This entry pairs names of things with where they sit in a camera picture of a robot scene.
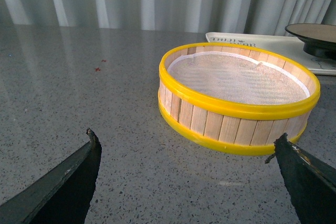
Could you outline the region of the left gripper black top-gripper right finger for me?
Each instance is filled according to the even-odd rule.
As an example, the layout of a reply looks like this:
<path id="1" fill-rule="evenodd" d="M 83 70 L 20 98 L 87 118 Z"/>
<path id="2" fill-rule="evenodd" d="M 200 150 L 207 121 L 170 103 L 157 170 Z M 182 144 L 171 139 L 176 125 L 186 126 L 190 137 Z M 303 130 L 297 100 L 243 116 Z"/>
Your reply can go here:
<path id="1" fill-rule="evenodd" d="M 284 133 L 274 142 L 285 187 L 301 223 L 335 223 L 335 168 L 299 148 Z"/>

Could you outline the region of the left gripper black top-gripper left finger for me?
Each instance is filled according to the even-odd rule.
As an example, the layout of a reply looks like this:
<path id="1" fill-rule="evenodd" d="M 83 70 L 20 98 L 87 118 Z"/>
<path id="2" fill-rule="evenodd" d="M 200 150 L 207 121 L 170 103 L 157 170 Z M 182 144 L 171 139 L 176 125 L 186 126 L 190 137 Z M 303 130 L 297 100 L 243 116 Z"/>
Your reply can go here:
<path id="1" fill-rule="evenodd" d="M 90 141 L 1 205 L 1 223 L 84 223 L 96 189 L 102 147 Z"/>

